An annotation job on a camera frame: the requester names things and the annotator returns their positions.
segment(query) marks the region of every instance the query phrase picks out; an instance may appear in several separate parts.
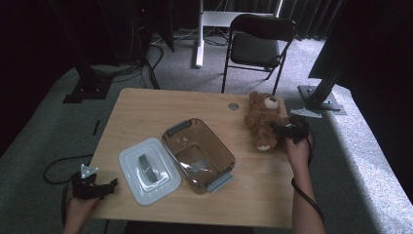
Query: brown teddy bear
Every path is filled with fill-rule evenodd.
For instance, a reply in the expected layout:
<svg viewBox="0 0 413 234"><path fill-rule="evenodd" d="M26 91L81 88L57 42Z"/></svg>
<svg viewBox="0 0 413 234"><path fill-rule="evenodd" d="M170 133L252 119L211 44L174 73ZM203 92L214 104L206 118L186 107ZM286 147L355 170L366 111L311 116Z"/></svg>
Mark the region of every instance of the brown teddy bear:
<svg viewBox="0 0 413 234"><path fill-rule="evenodd" d="M252 130L252 145L258 150L274 149L282 140L273 133L271 122L285 126L287 117L280 116L280 102L270 94L249 93L249 113L244 117L244 122Z"/></svg>

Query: vr controller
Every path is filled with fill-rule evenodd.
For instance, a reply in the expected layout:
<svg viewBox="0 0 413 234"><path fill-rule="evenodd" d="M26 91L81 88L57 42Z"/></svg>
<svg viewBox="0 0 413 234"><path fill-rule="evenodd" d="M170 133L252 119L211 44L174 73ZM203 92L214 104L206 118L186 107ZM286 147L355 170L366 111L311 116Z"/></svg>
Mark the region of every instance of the vr controller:
<svg viewBox="0 0 413 234"><path fill-rule="evenodd" d="M307 138L310 134L310 126L307 123L305 117L300 115L291 115L288 118L289 124L282 126L276 122L271 122L271 128L273 133L281 137L292 138L294 143L299 142L301 139Z"/></svg>
<svg viewBox="0 0 413 234"><path fill-rule="evenodd" d="M91 172L90 168L82 168L81 172L75 173L72 178L73 196L88 200L92 198L104 199L106 195L115 192L115 187L118 184L118 179L113 179L108 184L96 185L97 174Z"/></svg>

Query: black chair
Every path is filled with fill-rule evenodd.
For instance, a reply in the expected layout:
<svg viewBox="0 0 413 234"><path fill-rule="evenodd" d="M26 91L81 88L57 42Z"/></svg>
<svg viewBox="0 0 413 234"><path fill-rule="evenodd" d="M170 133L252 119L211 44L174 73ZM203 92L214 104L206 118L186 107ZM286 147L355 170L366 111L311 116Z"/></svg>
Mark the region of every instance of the black chair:
<svg viewBox="0 0 413 234"><path fill-rule="evenodd" d="M274 85L273 95L282 74L286 51L297 34L297 26L290 19L241 14L231 22L227 58L221 93L225 91L228 67L269 72L270 79L274 70L279 72ZM280 52L279 41L286 44ZM235 64L229 65L229 59Z"/></svg>

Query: desk leg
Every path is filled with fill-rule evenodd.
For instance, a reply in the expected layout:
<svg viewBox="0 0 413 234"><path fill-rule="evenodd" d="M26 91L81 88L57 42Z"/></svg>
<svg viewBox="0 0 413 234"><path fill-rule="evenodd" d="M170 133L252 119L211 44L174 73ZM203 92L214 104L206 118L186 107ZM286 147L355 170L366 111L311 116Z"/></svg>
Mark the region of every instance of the desk leg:
<svg viewBox="0 0 413 234"><path fill-rule="evenodd" d="M197 67L202 67L204 62L204 23L203 23L203 14L204 14L204 0L200 0L200 18L199 18L199 27L198 27L198 51L197 51Z"/></svg>

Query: person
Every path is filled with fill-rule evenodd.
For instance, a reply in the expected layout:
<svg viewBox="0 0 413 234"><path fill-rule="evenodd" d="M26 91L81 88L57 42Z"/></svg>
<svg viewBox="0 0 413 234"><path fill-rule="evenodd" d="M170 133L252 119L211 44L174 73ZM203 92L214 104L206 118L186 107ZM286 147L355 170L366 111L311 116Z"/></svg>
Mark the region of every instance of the person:
<svg viewBox="0 0 413 234"><path fill-rule="evenodd" d="M309 172L310 139L294 143L291 138L285 139L288 162L294 174L296 186L316 201ZM292 198L292 232L293 233L325 233L324 225L315 208L294 189Z"/></svg>
<svg viewBox="0 0 413 234"><path fill-rule="evenodd" d="M311 183L308 160L311 152L309 139L302 139L294 143L291 138L285 139L288 162L294 174L295 185L313 201L316 196ZM98 198L82 200L73 198L68 202L66 210L66 222L63 234L78 234L81 232L94 204ZM315 208L294 189L292 205L292 231L293 233L325 233L322 220Z"/></svg>

